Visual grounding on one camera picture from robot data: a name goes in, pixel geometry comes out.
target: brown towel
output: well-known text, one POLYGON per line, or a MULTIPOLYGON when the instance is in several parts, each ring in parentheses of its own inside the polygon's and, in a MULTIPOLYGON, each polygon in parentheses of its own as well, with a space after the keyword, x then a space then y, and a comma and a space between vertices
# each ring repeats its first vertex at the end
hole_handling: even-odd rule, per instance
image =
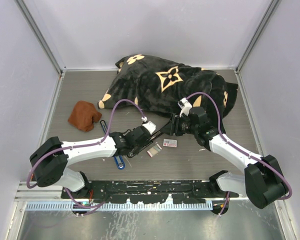
POLYGON ((99 122, 102 114, 96 107, 87 101, 78 101, 68 119, 68 122, 77 129, 89 132, 94 129, 94 123, 99 122))

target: metal frame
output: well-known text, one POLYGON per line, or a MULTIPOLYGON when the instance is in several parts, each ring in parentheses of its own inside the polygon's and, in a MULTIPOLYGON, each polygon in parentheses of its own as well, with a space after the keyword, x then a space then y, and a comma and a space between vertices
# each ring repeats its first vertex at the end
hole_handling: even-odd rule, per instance
POLYGON ((256 28, 256 31, 248 45, 248 47, 246 48, 246 50, 244 51, 244 54, 238 64, 238 67, 236 68, 236 71, 238 73, 240 73, 240 71, 242 70, 244 64, 246 63, 251 51, 253 50, 254 46, 256 45, 258 39, 260 38, 261 34, 263 33, 265 27, 267 26, 270 18, 272 17, 272 15, 274 14, 275 10, 277 9, 278 5, 280 4, 281 0, 271 0, 271 3, 269 4, 267 10, 265 11, 265 14, 263 15, 261 22, 259 23, 258 27, 256 28))
MULTIPOLYGON (((254 118, 249 106, 249 100, 247 98, 247 92, 245 89, 245 85, 242 79, 241 74, 238 71, 234 71, 235 75, 237 77, 237 81, 241 90, 241 94, 242 94, 242 98, 243 98, 243 103, 248 115, 248 119, 251 125, 251 129, 252 129, 252 134, 254 136, 255 139, 255 143, 257 146, 257 150, 259 152, 260 155, 264 156, 264 151, 262 149, 262 144, 260 142, 260 138, 258 135, 258 130, 256 128, 256 124, 254 122, 254 118)), ((291 218, 289 217, 289 213, 287 210, 287 205, 285 203, 285 200, 280 200, 280 201, 275 201, 274 202, 279 219, 280 219, 280 223, 284 232, 284 236, 287 240, 296 240, 297 236, 296 236, 296 231, 293 228, 293 225, 291 223, 291 218)))
MULTIPOLYGON (((39 41, 43 50, 46 52, 48 58, 52 62, 56 71, 60 74, 60 78, 55 87, 54 95, 53 95, 53 98, 52 98, 52 101, 50 104, 50 110, 49 110, 49 113, 45 120, 42 134, 40 136, 39 144, 41 145, 46 140, 47 134, 49 132, 50 123, 51 123, 53 114, 55 112, 56 103, 57 103, 57 100, 58 100, 58 97, 60 94, 62 82, 63 82, 64 76, 65 76, 65 71, 67 69, 64 68, 63 66, 61 67, 58 64, 52 50, 50 49, 47 41, 45 40, 42 32, 40 31, 38 25, 36 24, 36 21, 34 20, 33 16, 29 12, 29 9, 27 8, 24 1, 23 0, 14 0, 14 1, 20 8, 26 21, 28 22, 29 26, 33 30, 37 40, 39 41)), ((258 131, 257 131, 256 125, 254 123, 253 116, 252 116, 252 113, 251 113, 251 110, 249 107, 249 101, 247 98, 246 89, 243 84, 243 80, 242 80, 240 71, 242 70, 250 53, 252 52, 254 46, 256 45, 258 39, 260 38, 262 32, 264 31, 265 27, 267 26, 267 23, 269 22, 271 16, 273 15, 274 11, 276 10, 276 8, 278 7, 280 2, 281 2, 281 0, 271 0, 271 3, 269 4, 264 16, 262 17, 260 24, 257 27, 257 30, 255 31, 249 45, 247 46, 239 64, 238 64, 238 67, 235 69, 235 74, 237 76, 238 84, 241 89, 243 102, 244 102, 244 105, 245 105, 245 108, 247 111, 250 125, 252 127, 253 136, 254 136, 255 142, 257 144, 257 150, 261 155, 263 155, 263 150, 262 150, 262 146, 260 143, 260 139, 258 137, 258 131)), ((70 71, 109 71, 109 69, 76 69, 76 70, 71 69, 70 71)), ((7 231, 6 239, 7 240, 16 240, 17 239, 28 201, 38 201, 39 199, 40 199, 40 201, 51 201, 51 202, 63 201, 63 199, 60 198, 61 191, 62 191, 62 188, 58 187, 58 186, 57 187, 52 186, 52 188, 49 187, 48 189, 45 188, 45 190, 42 190, 40 188, 34 188, 32 190, 28 190, 25 186, 25 182, 21 182, 19 185, 17 194, 16 194, 14 205, 13 205, 15 210, 14 210, 13 216, 11 218, 11 223, 10 223, 10 226, 7 231)), ((247 199, 248 199, 247 197, 243 196, 243 197, 238 197, 238 198, 235 198, 232 200, 247 200, 247 199)), ((223 201, 224 199, 223 198, 209 198, 206 200, 223 201)), ((293 226, 291 224, 291 219, 289 217, 285 201, 277 201, 275 203, 275 205, 277 208, 278 216, 279 216, 286 239, 287 240, 296 240, 297 239, 296 234, 295 234, 293 226)))
MULTIPOLYGON (((229 67, 220 67, 220 66, 214 66, 214 67, 204 67, 205 70, 236 70, 236 67, 229 66, 229 67)), ((67 69, 67 72, 98 72, 98 71, 104 71, 104 72, 110 72, 110 71, 117 71, 117 67, 112 68, 87 68, 87 69, 67 69)))
POLYGON ((55 70, 61 75, 64 71, 64 67, 58 64, 52 50, 50 49, 47 41, 45 40, 42 32, 40 31, 35 19, 33 18, 32 14, 30 13, 27 5, 23 0, 14 0, 15 3, 18 5, 20 11, 22 12, 25 20, 28 22, 30 28, 33 30, 34 35, 36 36, 37 40, 39 41, 40 45, 42 46, 43 50, 47 54, 48 58, 50 59, 51 63, 53 64, 55 70))

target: small box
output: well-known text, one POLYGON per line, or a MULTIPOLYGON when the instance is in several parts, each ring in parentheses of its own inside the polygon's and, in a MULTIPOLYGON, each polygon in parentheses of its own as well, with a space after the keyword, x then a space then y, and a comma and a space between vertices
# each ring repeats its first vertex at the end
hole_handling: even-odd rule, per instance
POLYGON ((155 145, 150 148, 148 151, 146 151, 149 156, 152 158, 154 155, 157 155, 160 151, 162 150, 162 148, 160 147, 160 145, 156 142, 155 145))
POLYGON ((163 139, 163 146, 164 146, 164 147, 172 147, 172 148, 176 148, 176 147, 177 147, 177 140, 173 140, 173 139, 163 139))

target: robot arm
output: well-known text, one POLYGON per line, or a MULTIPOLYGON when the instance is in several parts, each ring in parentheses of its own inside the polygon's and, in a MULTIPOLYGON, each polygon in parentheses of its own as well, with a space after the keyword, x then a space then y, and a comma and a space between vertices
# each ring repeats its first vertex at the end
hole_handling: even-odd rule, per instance
POLYGON ((209 123, 202 107, 192 107, 185 98, 178 104, 181 107, 178 117, 185 120, 172 121, 175 122, 172 125, 177 134, 193 134, 199 145, 224 157, 244 174, 234 175, 228 171, 215 174, 210 181, 215 181, 220 190, 248 196, 250 201, 260 209, 288 192, 288 187, 278 176, 281 175, 283 178, 279 163, 273 156, 263 157, 230 140, 225 132, 221 132, 220 128, 209 123))
POLYGON ((37 185, 58 185, 70 189, 78 197, 85 196, 90 189, 87 177, 83 172, 74 172, 68 166, 100 157, 127 155, 132 158, 162 134, 192 134, 200 146, 224 157, 244 174, 234 175, 228 171, 221 171, 211 176, 210 183, 217 191, 248 196, 260 209, 288 192, 287 186, 273 171, 254 160, 261 159, 282 175, 278 161, 273 156, 262 157, 231 141, 225 132, 220 134, 220 129, 209 122, 202 107, 192 107, 185 98, 178 104, 181 113, 173 114, 169 122, 155 133, 156 125, 148 121, 133 130, 112 132, 103 142, 101 138, 81 142, 60 142, 58 137, 48 139, 30 157, 32 166, 47 153, 60 148, 66 149, 46 157, 37 166, 34 171, 37 185))
POLYGON ((58 137, 49 138, 31 157, 32 167, 47 153, 65 148, 53 155, 47 156, 34 170, 35 179, 39 187, 62 186, 84 196, 89 190, 89 182, 83 172, 75 172, 68 167, 89 159, 107 158, 119 155, 127 155, 140 147, 140 143, 146 143, 156 130, 156 125, 147 121, 126 132, 112 132, 102 141, 97 138, 77 142, 61 142, 58 137))

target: table surface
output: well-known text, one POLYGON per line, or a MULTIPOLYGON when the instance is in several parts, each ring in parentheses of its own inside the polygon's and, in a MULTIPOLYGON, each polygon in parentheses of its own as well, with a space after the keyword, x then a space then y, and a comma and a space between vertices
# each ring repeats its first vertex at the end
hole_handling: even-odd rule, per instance
MULTIPOLYGON (((227 82, 236 83, 233 70, 217 70, 227 82)), ((94 129, 83 132, 68 123, 75 104, 80 101, 97 103, 102 99, 116 71, 67 71, 61 86, 48 137, 58 136, 61 141, 77 142, 97 139, 104 135, 100 123, 94 129)), ((110 109, 101 109, 102 118, 109 121, 110 109)), ((168 120, 151 112, 146 116, 160 129, 168 120)), ((115 112, 111 131, 125 132, 140 125, 140 113, 133 106, 115 112)), ((256 142, 248 120, 241 93, 238 93, 233 110, 223 120, 227 136, 244 148, 257 152, 256 142)), ((149 157, 144 150, 133 158, 123 158, 125 169, 117 169, 113 157, 90 159, 76 163, 70 168, 84 172, 89 180, 207 180, 213 174, 228 170, 233 174, 241 172, 223 157, 202 150, 193 135, 180 137, 163 135, 156 140, 163 145, 163 139, 176 139, 177 148, 162 147, 162 151, 149 157)))

